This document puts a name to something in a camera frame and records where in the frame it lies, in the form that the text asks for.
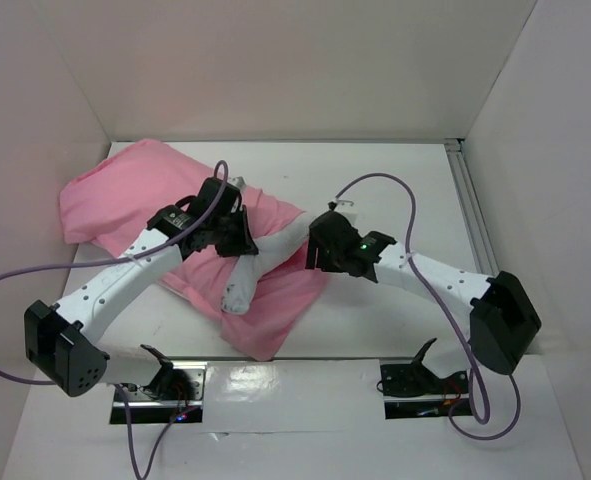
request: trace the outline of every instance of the purple cable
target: purple cable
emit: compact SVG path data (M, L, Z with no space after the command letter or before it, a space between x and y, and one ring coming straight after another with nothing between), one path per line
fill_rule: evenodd
M135 478L137 478L137 480L146 480L146 478L148 478L148 475L151 473L151 468L153 467L153 460L155 459L157 447L159 447L160 443L162 442L162 438L164 438L164 435L166 435L168 429L171 428L173 423L175 423L175 419L178 417L178 415L184 415L185 413L191 412L197 409L198 407L189 407L183 410L182 412L178 414L173 414L171 416L168 423L164 425L164 428L158 435L157 440L155 440L153 450L151 450L151 455L150 457L148 457L148 466L146 467L146 473L142 475L139 471L139 467L137 466L137 458L135 458L135 444L133 442L133 420L131 417L131 407L128 403L128 395L126 395L126 392L124 391L121 385L115 384L113 386L115 387L115 390L117 390L119 396L122 398L122 402L124 402L124 413L126 414L126 434L128 436L128 453L131 456L131 465L133 466L133 473L135 474Z
M215 210L217 203L222 198L222 195L224 194L224 189L226 188L226 182L228 182L228 164L224 160L220 160L219 162L217 162L217 165L215 165L215 169L214 169L214 173L213 173L214 176L218 175L220 167L224 169L223 181L222 181L222 184L220 185L219 190L217 191L217 194L215 195L215 198L213 199L213 202L208 206L208 208L206 209L204 214L201 217L199 217L195 223L193 223L190 227L188 227L182 233L169 239L167 242L163 243L162 245L158 245L155 248L152 248L152 249L150 249L146 252L143 252L143 253L138 253L137 255L133 255L132 257L111 258L108 260L96 260L94 262L84 262L84 263L53 263L53 264L49 264L49 265L38 265L36 267L22 268L19 270L13 270L11 272L6 272L6 273L1 274L0 281L5 280L7 278L17 277L18 275L24 275L27 273L44 272L44 271L48 271L48 270L63 270L63 269L74 269L74 268L89 268L89 267L107 267L110 265L119 265L122 263L131 262L133 260L139 260L140 258L149 257L149 256L154 255L157 252L167 248L167 247L175 245L177 242L179 242L180 240L185 238L187 235L190 235L197 227L199 227L208 218L208 216L211 213L213 213L213 210ZM10 380L12 382L22 383L24 385L53 385L53 382L51 382L51 381L30 380L27 378L16 377L15 375L11 375L10 373L6 373L2 370L0 370L0 377L4 378L6 380Z
M350 182L348 185L346 185L344 188L342 188L339 191L339 193L335 196L335 199L339 199L342 195L344 195L344 193L346 193L346 191L348 189L353 187L355 184L361 182L362 180L366 180L368 178L373 178L373 177L387 178L389 180L393 180L394 182L401 185L408 193L408 196L411 201L411 215L410 215L410 219L408 221L408 228L406 229L406 238L404 240L404 249L406 250L406 255L408 256L408 264L410 265L411 270L413 271L413 273L415 274L417 279L422 283L422 285L424 285L426 290L428 290L428 292L431 294L433 299L435 299L435 302L437 302L437 304L441 308L442 312L444 313L448 322L450 323L451 327L453 328L455 335L457 336L457 339L461 343L462 348L464 349L464 352L466 353L468 361L471 364L471 372L469 374L469 400L468 400L470 407L471 407L471 412L473 414L473 417L475 418L475 420L479 424L486 425L491 418L490 400L488 398L488 390L486 389L486 384L484 383L484 379L482 378L481 372L479 370L479 366L477 365L477 360L475 359L473 352L471 351L470 346L468 345L468 342L466 341L466 337L464 337L464 333L459 328L459 325L457 325L457 321L453 317L453 314L449 310L448 306L446 305L446 303L444 302L442 297L439 295L437 290L435 290L435 288L433 288L433 286L426 279L426 277L424 277L424 275L422 275L422 273L419 271L419 269L417 268L417 265L415 264L415 260L413 259L412 255L411 255L411 236L413 233L413 226L415 225L415 217L417 215L417 200L415 199L415 194L413 193L413 190L411 190L411 187L409 187L408 184L406 184L406 182L404 182L403 180L401 180L400 178L398 178L394 175L390 175L388 173L369 173L367 175L362 175L361 177L356 178L355 180ZM478 379L479 390L482 395L482 403L484 405L484 415L483 416L480 415L479 412L477 411L477 408L475 406L475 401L473 399L473 386L474 386L474 379L475 378ZM511 423L508 425L508 427L506 429L504 429L503 431L501 431L495 435L491 435L488 437L481 437L481 436L473 435L473 434L470 434L470 433L464 431L459 425L457 425L455 423L455 420L453 418L453 413L454 413L455 407L457 405L461 404L463 401L466 401L466 399L454 404L449 409L448 418L449 418L451 424L453 425L453 427L455 427L455 429L458 432L460 432L462 435L464 435L468 438L472 438L474 440L495 440L495 439L501 438L504 435L506 435L507 433L509 433L517 424L517 421L519 420L519 416L521 413L521 397L519 394L519 389L517 388L517 383L515 383L515 379L513 378L512 375L510 375L510 380L511 380L511 383L513 384L513 388L515 389L515 396L517 399L517 407L515 410L515 416L513 417L513 420L511 421Z

